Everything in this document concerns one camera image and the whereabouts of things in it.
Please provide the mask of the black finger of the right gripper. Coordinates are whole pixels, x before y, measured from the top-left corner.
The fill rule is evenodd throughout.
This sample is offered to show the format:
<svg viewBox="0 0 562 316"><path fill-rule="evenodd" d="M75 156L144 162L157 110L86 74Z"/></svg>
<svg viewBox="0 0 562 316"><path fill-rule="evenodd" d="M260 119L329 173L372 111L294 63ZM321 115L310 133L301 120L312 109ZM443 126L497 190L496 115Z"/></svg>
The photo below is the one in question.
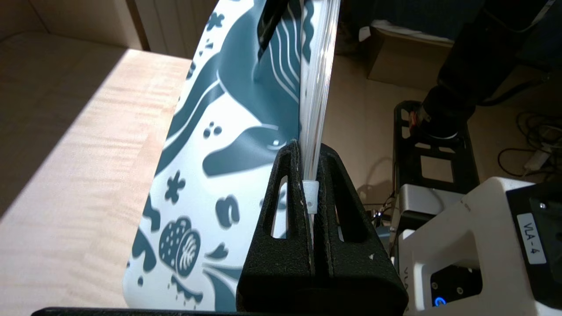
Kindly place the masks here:
<svg viewBox="0 0 562 316"><path fill-rule="evenodd" d="M273 37L277 24L281 20L287 6L288 0L265 1L257 24L257 39L259 44L257 54L258 60L261 60L265 50L269 46L269 42Z"/></svg>

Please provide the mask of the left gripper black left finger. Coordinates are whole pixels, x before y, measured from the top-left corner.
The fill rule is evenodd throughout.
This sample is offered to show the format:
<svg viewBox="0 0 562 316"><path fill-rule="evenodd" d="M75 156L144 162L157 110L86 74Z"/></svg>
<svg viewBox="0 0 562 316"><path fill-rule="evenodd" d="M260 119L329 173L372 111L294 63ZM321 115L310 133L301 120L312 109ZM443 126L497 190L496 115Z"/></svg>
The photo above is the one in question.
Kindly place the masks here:
<svg viewBox="0 0 562 316"><path fill-rule="evenodd" d="M314 276L310 224L299 172L300 150L293 141L275 158L261 212L237 285L239 312L295 312ZM281 180L287 178L286 238L274 238Z"/></svg>

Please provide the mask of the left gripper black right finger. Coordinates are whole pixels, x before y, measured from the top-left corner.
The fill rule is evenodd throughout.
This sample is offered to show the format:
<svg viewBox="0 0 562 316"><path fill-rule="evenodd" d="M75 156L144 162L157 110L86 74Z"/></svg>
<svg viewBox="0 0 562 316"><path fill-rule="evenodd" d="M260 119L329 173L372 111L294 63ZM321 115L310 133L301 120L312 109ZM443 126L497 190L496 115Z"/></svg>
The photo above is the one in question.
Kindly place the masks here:
<svg viewBox="0 0 562 316"><path fill-rule="evenodd" d="M409 296L333 148L323 144L313 242L318 307L330 315L402 315Z"/></svg>

